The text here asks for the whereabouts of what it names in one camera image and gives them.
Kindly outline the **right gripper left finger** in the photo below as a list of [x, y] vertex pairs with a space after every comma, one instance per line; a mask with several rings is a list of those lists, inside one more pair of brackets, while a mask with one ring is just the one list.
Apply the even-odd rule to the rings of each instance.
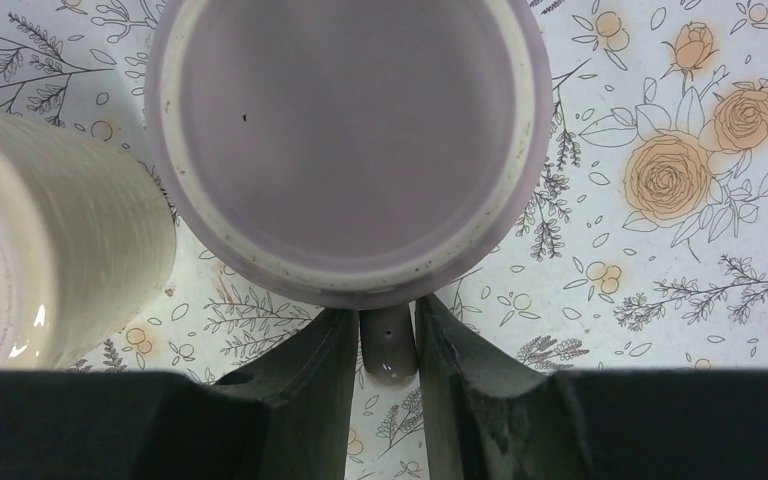
[[210, 385], [0, 370], [0, 479], [339, 479], [357, 346], [357, 313], [326, 309]]

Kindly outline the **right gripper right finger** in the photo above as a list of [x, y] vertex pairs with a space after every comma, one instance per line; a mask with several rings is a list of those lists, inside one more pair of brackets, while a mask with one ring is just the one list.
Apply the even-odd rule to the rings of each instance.
[[433, 479], [768, 479], [768, 370], [541, 374], [415, 305]]

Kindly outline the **lilac mug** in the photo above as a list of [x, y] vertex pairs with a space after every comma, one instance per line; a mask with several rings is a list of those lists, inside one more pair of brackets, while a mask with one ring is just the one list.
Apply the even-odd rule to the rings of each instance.
[[538, 183], [552, 81], [523, 1], [170, 1], [154, 162], [248, 281], [357, 311], [364, 367], [418, 370], [409, 304], [468, 272]]

